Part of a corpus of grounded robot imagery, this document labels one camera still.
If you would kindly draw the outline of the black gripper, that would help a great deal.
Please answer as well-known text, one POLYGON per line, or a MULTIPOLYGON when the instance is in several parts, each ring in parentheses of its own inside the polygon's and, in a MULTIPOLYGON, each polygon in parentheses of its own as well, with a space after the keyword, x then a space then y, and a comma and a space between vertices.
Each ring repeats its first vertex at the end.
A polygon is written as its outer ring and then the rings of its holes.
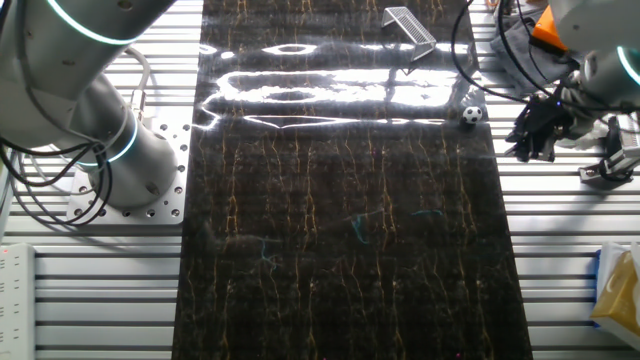
POLYGON ((512 143, 505 155, 529 162, 531 140, 535 146, 540 146, 539 160, 554 162, 555 143, 570 137, 571 121, 569 112, 558 100, 534 94, 505 138, 507 143, 512 143))

